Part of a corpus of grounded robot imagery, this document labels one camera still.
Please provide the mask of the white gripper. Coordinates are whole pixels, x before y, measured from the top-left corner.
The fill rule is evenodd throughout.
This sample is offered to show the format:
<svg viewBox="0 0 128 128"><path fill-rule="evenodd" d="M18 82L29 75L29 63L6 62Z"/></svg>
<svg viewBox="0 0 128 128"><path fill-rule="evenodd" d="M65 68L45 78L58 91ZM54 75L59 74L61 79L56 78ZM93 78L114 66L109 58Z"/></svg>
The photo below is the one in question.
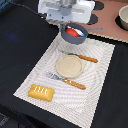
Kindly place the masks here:
<svg viewBox="0 0 128 128"><path fill-rule="evenodd" d="M53 24L78 22L87 24L95 2L88 0L39 0L38 12Z"/></svg>

